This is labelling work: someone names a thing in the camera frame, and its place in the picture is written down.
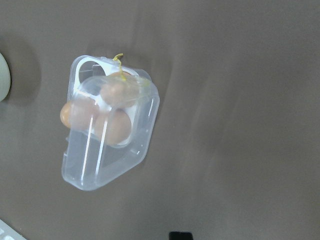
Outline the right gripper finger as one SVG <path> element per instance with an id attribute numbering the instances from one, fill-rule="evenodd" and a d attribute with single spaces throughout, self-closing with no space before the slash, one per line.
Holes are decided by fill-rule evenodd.
<path id="1" fill-rule="evenodd" d="M 169 240 L 192 240 L 191 232 L 171 231 L 169 233 Z"/>

